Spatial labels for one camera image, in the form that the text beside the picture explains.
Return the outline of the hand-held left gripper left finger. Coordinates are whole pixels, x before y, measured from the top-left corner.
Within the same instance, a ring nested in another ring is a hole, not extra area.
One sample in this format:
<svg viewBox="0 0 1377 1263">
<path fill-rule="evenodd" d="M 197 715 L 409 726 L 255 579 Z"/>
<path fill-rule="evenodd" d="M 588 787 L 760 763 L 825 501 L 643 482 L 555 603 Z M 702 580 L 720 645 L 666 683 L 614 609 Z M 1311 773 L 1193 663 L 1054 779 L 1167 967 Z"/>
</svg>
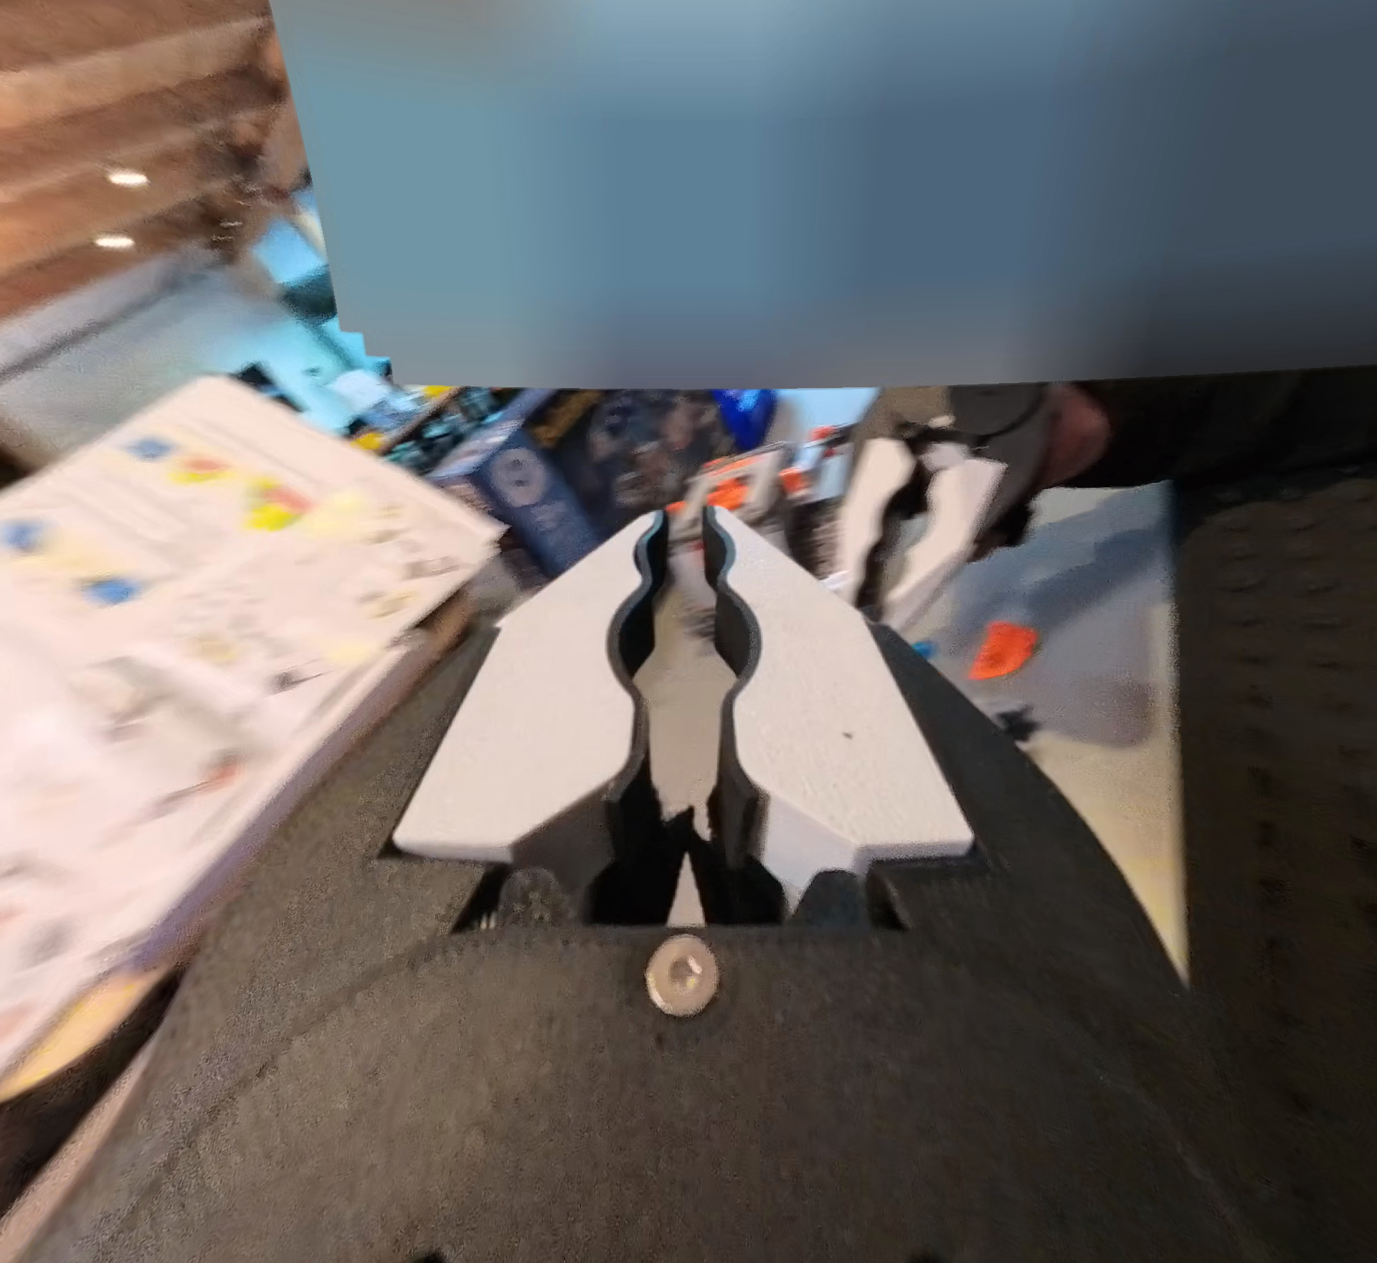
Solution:
<svg viewBox="0 0 1377 1263">
<path fill-rule="evenodd" d="M 501 616 L 391 832 L 399 852 L 581 891 L 626 849 L 620 802 L 647 776 L 633 676 L 666 544 L 665 515 L 642 515 Z"/>
</svg>

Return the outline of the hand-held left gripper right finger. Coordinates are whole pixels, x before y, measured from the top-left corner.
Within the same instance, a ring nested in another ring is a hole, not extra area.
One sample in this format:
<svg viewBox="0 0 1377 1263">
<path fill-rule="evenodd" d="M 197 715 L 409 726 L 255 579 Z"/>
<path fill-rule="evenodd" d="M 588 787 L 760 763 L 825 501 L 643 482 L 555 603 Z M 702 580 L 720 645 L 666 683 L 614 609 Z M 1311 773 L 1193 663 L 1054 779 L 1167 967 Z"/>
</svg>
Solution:
<svg viewBox="0 0 1377 1263">
<path fill-rule="evenodd" d="M 818 875 L 967 858 L 973 829 L 879 627 L 723 508 L 701 515 L 701 554 L 731 671 L 708 803 L 725 874 L 799 900 Z"/>
</svg>

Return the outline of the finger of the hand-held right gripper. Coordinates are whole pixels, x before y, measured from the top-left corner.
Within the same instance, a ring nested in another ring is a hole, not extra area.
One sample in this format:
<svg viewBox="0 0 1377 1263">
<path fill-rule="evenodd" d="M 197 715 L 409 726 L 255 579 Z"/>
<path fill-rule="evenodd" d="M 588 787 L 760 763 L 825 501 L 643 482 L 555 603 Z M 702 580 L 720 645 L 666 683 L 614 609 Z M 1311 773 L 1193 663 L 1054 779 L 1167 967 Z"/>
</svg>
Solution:
<svg viewBox="0 0 1377 1263">
<path fill-rule="evenodd" d="M 837 508 L 837 595 L 864 605 L 870 559 L 880 548 L 885 512 L 908 483 L 915 459 L 900 439 L 870 439 L 851 449 L 851 470 Z"/>
<path fill-rule="evenodd" d="M 980 456 L 928 456 L 916 479 L 922 509 L 903 520 L 886 561 L 886 624 L 921 618 L 974 556 L 1006 466 Z"/>
</svg>

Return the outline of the person's right forearm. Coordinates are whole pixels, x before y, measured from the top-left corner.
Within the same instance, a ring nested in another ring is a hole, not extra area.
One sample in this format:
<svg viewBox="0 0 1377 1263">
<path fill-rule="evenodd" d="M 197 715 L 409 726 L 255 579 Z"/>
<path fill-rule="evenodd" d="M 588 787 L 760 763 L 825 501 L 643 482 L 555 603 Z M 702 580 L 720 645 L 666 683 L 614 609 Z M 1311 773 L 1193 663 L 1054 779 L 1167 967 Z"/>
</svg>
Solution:
<svg viewBox="0 0 1377 1263">
<path fill-rule="evenodd" d="M 1075 488 L 1206 485 L 1360 465 L 1375 453 L 1375 368 L 1083 382 L 1107 426 Z"/>
</svg>

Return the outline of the person's right hand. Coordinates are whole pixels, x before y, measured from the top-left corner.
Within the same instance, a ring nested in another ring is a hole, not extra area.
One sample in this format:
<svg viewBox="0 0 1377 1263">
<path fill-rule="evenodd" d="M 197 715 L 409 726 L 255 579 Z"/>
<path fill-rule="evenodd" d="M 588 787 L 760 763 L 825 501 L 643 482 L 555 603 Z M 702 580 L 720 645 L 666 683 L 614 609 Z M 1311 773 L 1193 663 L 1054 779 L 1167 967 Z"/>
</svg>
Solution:
<svg viewBox="0 0 1377 1263">
<path fill-rule="evenodd" d="M 1047 434 L 1035 491 L 1074 485 L 1110 444 L 1110 420 L 1100 402 L 1075 385 L 1047 388 Z"/>
</svg>

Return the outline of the orange curved brick piece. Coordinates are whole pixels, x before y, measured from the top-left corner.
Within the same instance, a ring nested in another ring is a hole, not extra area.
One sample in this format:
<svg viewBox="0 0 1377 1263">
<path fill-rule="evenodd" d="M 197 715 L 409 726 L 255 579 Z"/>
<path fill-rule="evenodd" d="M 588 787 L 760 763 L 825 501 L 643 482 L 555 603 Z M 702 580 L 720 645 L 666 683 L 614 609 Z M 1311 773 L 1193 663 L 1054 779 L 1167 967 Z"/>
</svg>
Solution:
<svg viewBox="0 0 1377 1263">
<path fill-rule="evenodd" d="M 1038 631 L 1026 624 L 993 619 L 973 653 L 967 679 L 971 682 L 993 682 L 1018 674 L 1038 653 L 1041 638 Z"/>
</svg>

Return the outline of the grey orange tracked toy robot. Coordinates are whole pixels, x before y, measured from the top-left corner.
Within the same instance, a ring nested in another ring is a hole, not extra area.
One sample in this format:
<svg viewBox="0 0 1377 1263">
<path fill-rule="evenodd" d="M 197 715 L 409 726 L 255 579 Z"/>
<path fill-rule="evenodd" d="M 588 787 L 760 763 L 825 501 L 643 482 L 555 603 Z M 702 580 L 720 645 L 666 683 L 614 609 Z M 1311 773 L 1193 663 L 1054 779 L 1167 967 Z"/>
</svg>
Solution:
<svg viewBox="0 0 1377 1263">
<path fill-rule="evenodd" d="M 834 530 L 851 459 L 851 426 L 811 430 L 702 466 L 666 509 L 668 551 L 679 580 L 702 575 L 701 515 L 717 508 L 777 546 L 817 579 L 834 569 Z"/>
</svg>

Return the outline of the blue robot kit box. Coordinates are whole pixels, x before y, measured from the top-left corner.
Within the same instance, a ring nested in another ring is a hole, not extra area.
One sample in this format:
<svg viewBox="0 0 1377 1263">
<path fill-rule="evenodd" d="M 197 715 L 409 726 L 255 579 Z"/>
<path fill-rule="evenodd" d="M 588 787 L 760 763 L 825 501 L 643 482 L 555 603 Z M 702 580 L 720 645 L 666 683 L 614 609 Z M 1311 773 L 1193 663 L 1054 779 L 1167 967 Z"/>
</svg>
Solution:
<svg viewBox="0 0 1377 1263">
<path fill-rule="evenodd" d="M 775 391 L 493 391 L 495 410 L 427 473 L 485 512 L 543 576 L 679 504 L 718 460 L 762 443 Z"/>
</svg>

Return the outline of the instruction booklet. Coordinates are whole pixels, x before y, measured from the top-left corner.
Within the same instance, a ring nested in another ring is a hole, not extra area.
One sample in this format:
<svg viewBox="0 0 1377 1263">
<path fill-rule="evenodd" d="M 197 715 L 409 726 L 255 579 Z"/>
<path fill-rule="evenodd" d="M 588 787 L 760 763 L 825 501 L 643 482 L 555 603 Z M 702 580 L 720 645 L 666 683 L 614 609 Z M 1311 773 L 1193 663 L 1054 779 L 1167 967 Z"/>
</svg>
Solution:
<svg viewBox="0 0 1377 1263">
<path fill-rule="evenodd" d="M 2 1077 L 153 962 L 504 530 L 221 376 L 2 491 Z"/>
</svg>

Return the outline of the black perforated board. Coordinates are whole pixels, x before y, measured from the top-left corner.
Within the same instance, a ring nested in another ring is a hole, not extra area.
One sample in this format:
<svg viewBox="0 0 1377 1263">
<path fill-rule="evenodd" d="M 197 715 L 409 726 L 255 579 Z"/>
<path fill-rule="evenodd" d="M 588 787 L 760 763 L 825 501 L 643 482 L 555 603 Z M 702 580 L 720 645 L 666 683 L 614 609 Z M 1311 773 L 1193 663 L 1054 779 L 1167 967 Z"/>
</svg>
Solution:
<svg viewBox="0 0 1377 1263">
<path fill-rule="evenodd" d="M 1373 465 L 1177 498 L 1190 975 L 1287 1260 L 1375 1259 Z"/>
</svg>

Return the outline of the white book stand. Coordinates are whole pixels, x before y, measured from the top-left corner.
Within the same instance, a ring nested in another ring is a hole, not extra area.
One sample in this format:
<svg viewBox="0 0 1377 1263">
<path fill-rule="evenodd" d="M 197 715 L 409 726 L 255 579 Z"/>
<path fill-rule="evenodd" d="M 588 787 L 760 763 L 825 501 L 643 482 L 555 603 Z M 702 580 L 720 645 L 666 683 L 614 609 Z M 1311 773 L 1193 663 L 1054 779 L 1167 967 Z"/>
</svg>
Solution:
<svg viewBox="0 0 1377 1263">
<path fill-rule="evenodd" d="M 264 755 L 114 841 L 83 802 L 59 807 L 43 848 L 2 831 L 2 1100 L 48 1082 L 108 1042 L 182 971 L 242 888 L 267 841 L 471 628 L 456 593 L 370 666 L 345 673 Z"/>
</svg>

